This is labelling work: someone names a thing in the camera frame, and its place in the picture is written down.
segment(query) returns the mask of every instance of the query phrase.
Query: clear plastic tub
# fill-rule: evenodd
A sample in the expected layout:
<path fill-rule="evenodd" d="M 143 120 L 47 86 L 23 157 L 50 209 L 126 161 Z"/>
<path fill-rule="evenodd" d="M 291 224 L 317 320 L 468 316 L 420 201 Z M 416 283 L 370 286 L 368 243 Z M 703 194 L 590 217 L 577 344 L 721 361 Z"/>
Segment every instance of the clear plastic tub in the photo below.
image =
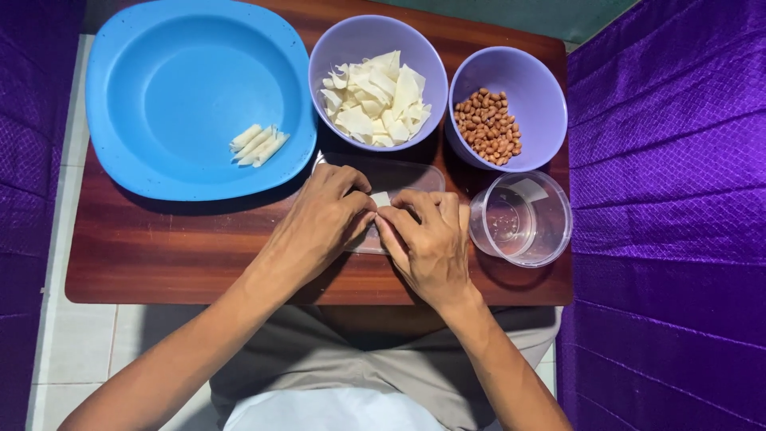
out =
<path fill-rule="evenodd" d="M 372 186 L 370 194 L 387 192 L 389 199 L 394 198 L 403 189 L 416 189 L 424 192 L 444 191 L 444 174 L 433 166 L 336 153 L 320 153 L 316 158 L 316 164 L 319 163 L 331 163 L 337 166 L 349 165 L 359 170 L 370 181 Z M 371 224 L 363 234 L 349 245 L 346 251 L 373 255 L 388 254 L 388 251 L 381 244 L 378 228 L 375 227 L 375 224 Z"/>
<path fill-rule="evenodd" d="M 471 239 L 482 252 L 537 268 L 567 247 L 572 215 L 564 190 L 533 170 L 502 175 L 476 195 L 469 224 Z"/>

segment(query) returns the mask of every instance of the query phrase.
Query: wooden table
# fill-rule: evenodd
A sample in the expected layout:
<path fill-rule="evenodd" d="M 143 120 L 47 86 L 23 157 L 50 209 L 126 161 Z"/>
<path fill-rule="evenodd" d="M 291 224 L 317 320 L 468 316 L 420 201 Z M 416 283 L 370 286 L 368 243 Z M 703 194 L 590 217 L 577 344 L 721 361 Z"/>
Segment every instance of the wooden table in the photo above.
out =
<path fill-rule="evenodd" d="M 439 51 L 452 78 L 469 55 L 493 45 L 520 48 L 542 61 L 565 89 L 566 54 L 561 41 L 522 31 L 446 18 L 362 0 L 255 1 L 284 17 L 313 48 L 331 25 L 353 15 L 400 19 L 423 33 Z M 461 202 L 486 188 L 498 173 L 471 168 L 444 145 L 438 127 L 423 143 L 375 156 L 438 167 L 447 191 Z M 343 143 L 321 121 L 324 152 L 370 153 Z M 569 190 L 568 145 L 542 170 Z M 132 194 L 103 171 L 92 145 L 85 162 L 80 203 L 67 273 L 66 295 L 74 302 L 116 304 L 207 304 L 239 276 L 290 207 L 309 166 L 287 184 L 267 192 L 217 202 L 167 202 Z M 572 299 L 571 251 L 553 264 L 524 269 L 476 250 L 470 274 L 488 304 L 564 305 Z M 302 304 L 412 304 L 419 300 L 381 255 L 345 253 L 291 300 Z"/>

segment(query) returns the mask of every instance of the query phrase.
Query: purple cloth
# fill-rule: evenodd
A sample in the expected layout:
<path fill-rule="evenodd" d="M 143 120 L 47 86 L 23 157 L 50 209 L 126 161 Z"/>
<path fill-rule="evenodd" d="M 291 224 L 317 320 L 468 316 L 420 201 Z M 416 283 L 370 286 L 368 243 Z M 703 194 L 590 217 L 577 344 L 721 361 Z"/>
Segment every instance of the purple cloth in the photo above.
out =
<path fill-rule="evenodd" d="M 569 57 L 575 429 L 766 428 L 764 23 L 643 0 Z"/>
<path fill-rule="evenodd" d="M 0 429 L 24 429 L 84 0 L 0 12 Z"/>

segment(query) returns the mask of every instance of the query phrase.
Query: purple bowl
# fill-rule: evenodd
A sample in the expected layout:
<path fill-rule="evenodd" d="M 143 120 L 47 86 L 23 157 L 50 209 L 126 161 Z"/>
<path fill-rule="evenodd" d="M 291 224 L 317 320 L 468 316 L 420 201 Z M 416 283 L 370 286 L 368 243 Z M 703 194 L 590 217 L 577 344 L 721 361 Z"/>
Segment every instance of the purple bowl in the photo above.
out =
<path fill-rule="evenodd" d="M 431 105 L 431 116 L 419 132 L 407 142 L 392 147 L 369 146 L 347 137 L 325 113 L 325 98 L 319 90 L 322 79 L 329 77 L 336 65 L 361 63 L 391 51 L 401 51 L 400 64 L 407 64 L 426 78 L 423 103 Z M 447 106 L 447 72 L 434 46 L 417 30 L 397 19 L 380 15 L 360 15 L 333 25 L 314 45 L 309 57 L 309 89 L 314 107 L 327 126 L 344 141 L 368 151 L 399 151 L 409 148 L 430 135 L 441 120 L 440 112 Z"/>
<path fill-rule="evenodd" d="M 456 103 L 481 87 L 493 93 L 505 91 L 508 114 L 516 116 L 522 153 L 503 166 L 496 166 L 474 153 L 458 133 L 453 118 Z M 530 54 L 510 47 L 490 47 L 473 53 L 455 72 L 450 85 L 444 134 L 455 153 L 471 166 L 503 172 L 527 172 L 539 168 L 556 155 L 567 133 L 567 102 L 551 71 Z"/>

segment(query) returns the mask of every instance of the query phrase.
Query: blue plastic plate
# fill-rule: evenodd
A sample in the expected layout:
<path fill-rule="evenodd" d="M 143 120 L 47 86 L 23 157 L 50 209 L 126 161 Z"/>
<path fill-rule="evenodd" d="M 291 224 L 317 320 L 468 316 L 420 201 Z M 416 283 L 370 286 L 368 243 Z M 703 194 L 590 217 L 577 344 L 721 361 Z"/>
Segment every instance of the blue plastic plate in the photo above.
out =
<path fill-rule="evenodd" d="M 279 15 L 229 0 L 162 0 L 114 15 L 93 42 L 86 108 L 101 165 L 154 199 L 248 195 L 293 178 L 316 145 L 309 57 Z M 251 124 L 290 139 L 262 167 L 231 162 Z"/>

